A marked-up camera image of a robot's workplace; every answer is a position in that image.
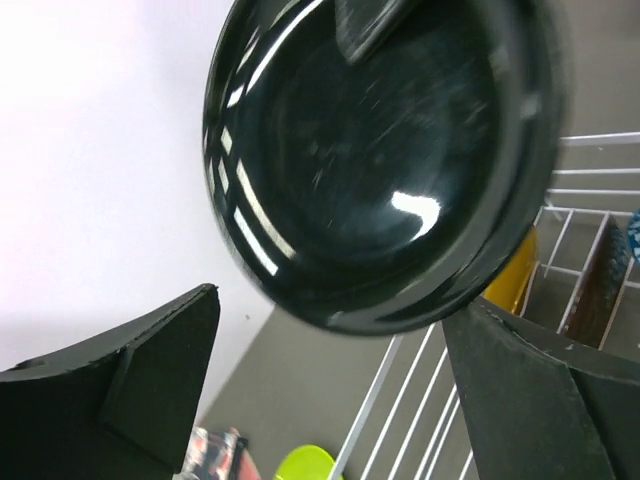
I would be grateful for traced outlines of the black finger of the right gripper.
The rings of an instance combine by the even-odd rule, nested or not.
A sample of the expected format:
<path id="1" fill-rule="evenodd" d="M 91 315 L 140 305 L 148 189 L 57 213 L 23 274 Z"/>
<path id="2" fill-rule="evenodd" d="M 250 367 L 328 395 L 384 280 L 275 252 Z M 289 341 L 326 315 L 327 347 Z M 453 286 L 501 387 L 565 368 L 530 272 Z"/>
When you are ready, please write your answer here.
<path id="1" fill-rule="evenodd" d="M 349 64 L 370 55 L 415 7 L 412 0 L 336 0 L 338 48 Z"/>

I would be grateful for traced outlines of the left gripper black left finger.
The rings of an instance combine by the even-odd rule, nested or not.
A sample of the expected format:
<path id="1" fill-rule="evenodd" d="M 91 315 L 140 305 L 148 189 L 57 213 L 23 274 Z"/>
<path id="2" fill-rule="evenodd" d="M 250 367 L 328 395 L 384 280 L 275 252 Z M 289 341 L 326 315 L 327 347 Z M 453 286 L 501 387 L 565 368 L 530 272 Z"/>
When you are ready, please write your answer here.
<path id="1" fill-rule="evenodd" d="M 1 374 L 4 479 L 170 479 L 186 455 L 220 319 L 202 284 Z"/>

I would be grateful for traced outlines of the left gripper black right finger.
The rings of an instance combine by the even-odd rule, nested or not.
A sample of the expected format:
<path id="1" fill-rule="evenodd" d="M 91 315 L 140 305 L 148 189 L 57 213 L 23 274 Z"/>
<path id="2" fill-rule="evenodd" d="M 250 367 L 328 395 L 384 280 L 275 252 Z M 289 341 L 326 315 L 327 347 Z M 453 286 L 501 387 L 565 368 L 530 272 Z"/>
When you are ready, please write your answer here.
<path id="1" fill-rule="evenodd" d="M 442 327 L 480 478 L 638 478 L 638 362 L 484 299 Z"/>

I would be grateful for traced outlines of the red floral plate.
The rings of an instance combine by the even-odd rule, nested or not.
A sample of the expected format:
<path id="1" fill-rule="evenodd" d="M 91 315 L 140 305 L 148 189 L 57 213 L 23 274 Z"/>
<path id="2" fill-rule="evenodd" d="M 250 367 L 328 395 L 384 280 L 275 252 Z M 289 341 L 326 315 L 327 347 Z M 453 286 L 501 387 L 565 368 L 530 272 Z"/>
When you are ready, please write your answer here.
<path id="1" fill-rule="evenodd" d="M 625 235 L 617 222 L 609 218 L 563 327 L 562 333 L 567 338 L 598 350 L 602 348 L 630 262 Z"/>

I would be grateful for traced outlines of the black plate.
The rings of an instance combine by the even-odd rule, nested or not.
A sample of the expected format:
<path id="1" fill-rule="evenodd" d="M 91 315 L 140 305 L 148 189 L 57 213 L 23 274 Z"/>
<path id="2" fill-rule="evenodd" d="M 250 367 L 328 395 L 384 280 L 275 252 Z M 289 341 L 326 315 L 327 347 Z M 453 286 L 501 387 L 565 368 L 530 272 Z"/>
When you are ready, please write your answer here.
<path id="1" fill-rule="evenodd" d="M 566 118 L 553 1 L 421 1 L 348 62 L 334 1 L 236 1 L 208 72 L 219 229 L 276 306 L 352 336 L 466 307 L 528 234 Z"/>

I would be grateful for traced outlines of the lime green plate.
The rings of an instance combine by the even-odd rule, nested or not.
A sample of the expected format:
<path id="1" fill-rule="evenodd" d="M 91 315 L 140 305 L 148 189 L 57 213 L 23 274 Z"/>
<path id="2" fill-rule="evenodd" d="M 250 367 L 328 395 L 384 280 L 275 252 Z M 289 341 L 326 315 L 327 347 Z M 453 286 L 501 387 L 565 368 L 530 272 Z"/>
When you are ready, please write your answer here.
<path id="1" fill-rule="evenodd" d="M 274 480 L 324 480 L 335 464 L 333 456 L 317 445 L 301 445 L 281 461 Z"/>

